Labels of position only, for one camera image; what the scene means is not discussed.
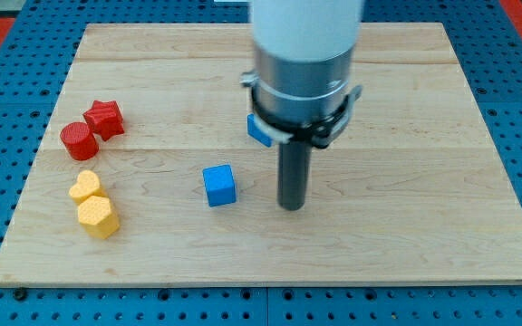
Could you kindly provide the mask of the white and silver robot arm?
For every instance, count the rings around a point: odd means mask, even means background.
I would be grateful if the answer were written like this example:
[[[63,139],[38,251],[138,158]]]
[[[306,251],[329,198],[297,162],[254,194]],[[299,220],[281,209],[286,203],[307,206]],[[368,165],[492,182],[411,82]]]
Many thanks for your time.
[[[252,0],[258,114],[309,123],[332,115],[349,82],[363,0]]]

